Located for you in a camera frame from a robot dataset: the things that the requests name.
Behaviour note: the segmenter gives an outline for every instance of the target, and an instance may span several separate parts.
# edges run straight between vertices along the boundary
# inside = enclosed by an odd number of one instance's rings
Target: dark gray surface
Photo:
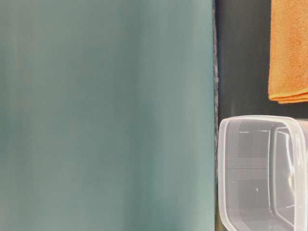
[[[237,115],[308,118],[307,103],[282,105],[268,99],[270,4],[216,0],[219,122]]]

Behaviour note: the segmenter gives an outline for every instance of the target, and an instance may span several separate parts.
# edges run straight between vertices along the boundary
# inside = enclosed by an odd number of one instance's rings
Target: orange towel
[[[308,101],[308,0],[272,0],[269,99]]]

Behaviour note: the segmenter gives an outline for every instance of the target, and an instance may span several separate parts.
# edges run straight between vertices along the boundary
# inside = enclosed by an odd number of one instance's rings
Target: teal panel
[[[211,4],[0,2],[0,230],[214,230]]]

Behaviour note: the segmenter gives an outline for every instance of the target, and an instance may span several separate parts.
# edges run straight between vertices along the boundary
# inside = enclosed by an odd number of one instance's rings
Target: dark background
[[[307,103],[268,99],[270,0],[216,0],[219,122],[242,115],[308,117]],[[222,230],[217,219],[217,230]]]

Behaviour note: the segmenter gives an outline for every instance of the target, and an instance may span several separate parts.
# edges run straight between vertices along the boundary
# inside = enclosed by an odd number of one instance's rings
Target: transparent plastic box
[[[250,115],[224,119],[218,200],[229,231],[308,231],[308,121]]]

